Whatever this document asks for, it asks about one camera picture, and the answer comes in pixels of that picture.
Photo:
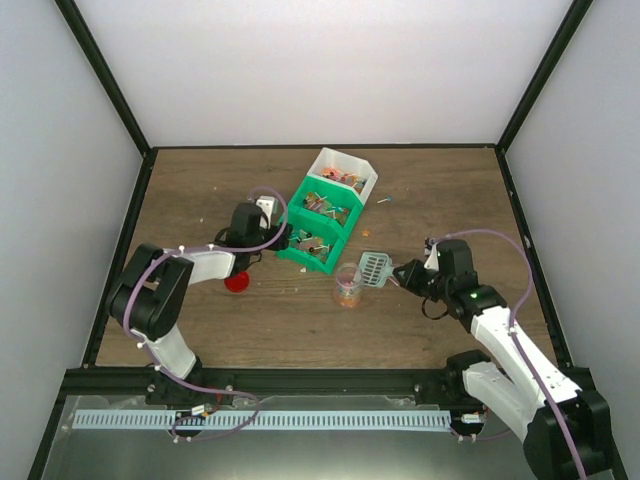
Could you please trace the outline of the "light blue slotted scoop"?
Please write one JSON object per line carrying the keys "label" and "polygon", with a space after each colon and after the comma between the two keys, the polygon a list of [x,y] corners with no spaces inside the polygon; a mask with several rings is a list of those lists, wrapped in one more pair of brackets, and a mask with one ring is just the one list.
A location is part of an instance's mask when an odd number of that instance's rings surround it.
{"label": "light blue slotted scoop", "polygon": [[393,264],[387,253],[365,251],[362,253],[359,263],[359,273],[356,277],[366,287],[383,288],[387,282],[399,286],[393,275]]}

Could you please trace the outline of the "clear plastic cup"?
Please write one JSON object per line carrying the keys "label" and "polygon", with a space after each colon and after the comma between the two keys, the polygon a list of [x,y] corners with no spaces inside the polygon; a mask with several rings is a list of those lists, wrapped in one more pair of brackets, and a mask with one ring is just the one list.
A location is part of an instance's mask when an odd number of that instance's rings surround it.
{"label": "clear plastic cup", "polygon": [[356,307],[362,298],[363,278],[359,266],[344,263],[335,272],[334,301],[346,308]]}

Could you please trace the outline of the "red round lid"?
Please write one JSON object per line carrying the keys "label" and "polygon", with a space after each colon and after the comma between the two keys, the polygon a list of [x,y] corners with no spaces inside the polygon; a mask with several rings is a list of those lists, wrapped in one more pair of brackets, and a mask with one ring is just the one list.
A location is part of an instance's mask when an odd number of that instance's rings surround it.
{"label": "red round lid", "polygon": [[225,278],[223,283],[229,292],[242,293],[246,291],[250,285],[250,275],[246,271],[243,271]]}

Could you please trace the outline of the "green candy bin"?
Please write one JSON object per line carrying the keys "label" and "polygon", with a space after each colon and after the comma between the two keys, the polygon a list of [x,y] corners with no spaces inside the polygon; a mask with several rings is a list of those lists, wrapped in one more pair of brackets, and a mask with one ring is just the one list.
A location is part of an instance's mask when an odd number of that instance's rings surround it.
{"label": "green candy bin", "polygon": [[289,246],[277,257],[331,275],[348,239],[345,230],[337,221],[299,207],[289,209],[287,222],[292,226]]}
{"label": "green candy bin", "polygon": [[311,220],[326,220],[343,239],[351,235],[363,210],[353,189],[313,175],[304,177],[288,207],[290,214],[299,214],[303,230]]}

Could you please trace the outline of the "white candy bin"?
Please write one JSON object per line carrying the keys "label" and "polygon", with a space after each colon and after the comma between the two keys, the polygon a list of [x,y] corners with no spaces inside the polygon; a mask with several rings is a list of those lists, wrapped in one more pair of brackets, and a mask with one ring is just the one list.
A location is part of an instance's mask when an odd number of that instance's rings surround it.
{"label": "white candy bin", "polygon": [[307,175],[336,184],[356,194],[365,205],[379,178],[367,160],[323,147]]}

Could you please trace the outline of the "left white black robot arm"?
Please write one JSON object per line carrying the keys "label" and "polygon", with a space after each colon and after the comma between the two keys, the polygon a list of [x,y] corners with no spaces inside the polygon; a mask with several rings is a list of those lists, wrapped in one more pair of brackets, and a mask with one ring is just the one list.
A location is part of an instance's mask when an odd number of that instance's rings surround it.
{"label": "left white black robot arm", "polygon": [[181,403],[194,403],[210,389],[178,327],[187,289],[221,280],[232,293],[245,291],[248,269],[262,260],[262,252],[288,247],[292,226],[274,222],[277,206],[272,196],[238,204],[230,225],[203,247],[139,245],[107,297],[108,314],[147,353],[154,370],[170,379],[169,391]]}

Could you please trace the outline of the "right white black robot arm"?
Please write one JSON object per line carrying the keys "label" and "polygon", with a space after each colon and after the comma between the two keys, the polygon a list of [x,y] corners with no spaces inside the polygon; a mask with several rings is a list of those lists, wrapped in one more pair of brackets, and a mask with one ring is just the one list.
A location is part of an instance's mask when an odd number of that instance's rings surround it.
{"label": "right white black robot arm", "polygon": [[526,335],[498,291],[479,281],[461,239],[435,241],[424,260],[392,271],[400,287],[445,305],[446,315],[492,355],[444,378],[447,396],[487,406],[521,441],[538,479],[586,479],[613,466],[609,406],[554,365]]}

